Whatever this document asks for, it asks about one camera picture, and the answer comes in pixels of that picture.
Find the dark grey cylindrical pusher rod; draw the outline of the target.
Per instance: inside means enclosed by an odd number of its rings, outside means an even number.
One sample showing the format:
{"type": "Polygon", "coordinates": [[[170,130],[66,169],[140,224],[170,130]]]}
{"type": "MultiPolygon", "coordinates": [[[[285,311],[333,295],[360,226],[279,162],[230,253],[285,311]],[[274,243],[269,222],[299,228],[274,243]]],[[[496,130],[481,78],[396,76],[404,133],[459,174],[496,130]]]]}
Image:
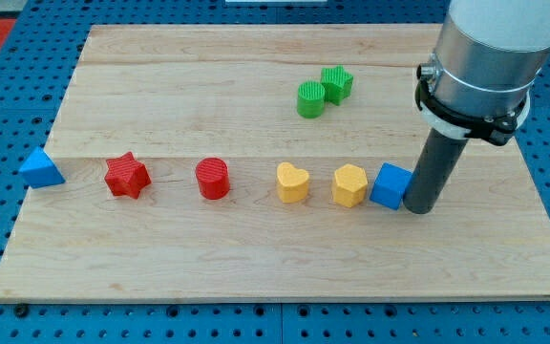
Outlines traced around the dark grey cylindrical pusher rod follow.
{"type": "Polygon", "coordinates": [[[430,131],[403,198],[410,212],[427,214],[434,208],[467,142],[430,131]]]}

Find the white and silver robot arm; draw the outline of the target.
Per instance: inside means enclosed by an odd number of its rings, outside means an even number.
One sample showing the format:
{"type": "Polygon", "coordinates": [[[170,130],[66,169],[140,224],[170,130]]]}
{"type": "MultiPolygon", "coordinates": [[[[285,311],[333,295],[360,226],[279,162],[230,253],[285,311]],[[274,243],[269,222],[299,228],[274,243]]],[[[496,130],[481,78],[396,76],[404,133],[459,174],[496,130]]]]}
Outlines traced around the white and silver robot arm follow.
{"type": "Polygon", "coordinates": [[[550,0],[452,0],[415,103],[431,131],[403,204],[430,212],[471,139],[506,144],[531,109],[550,54],[550,0]]]}

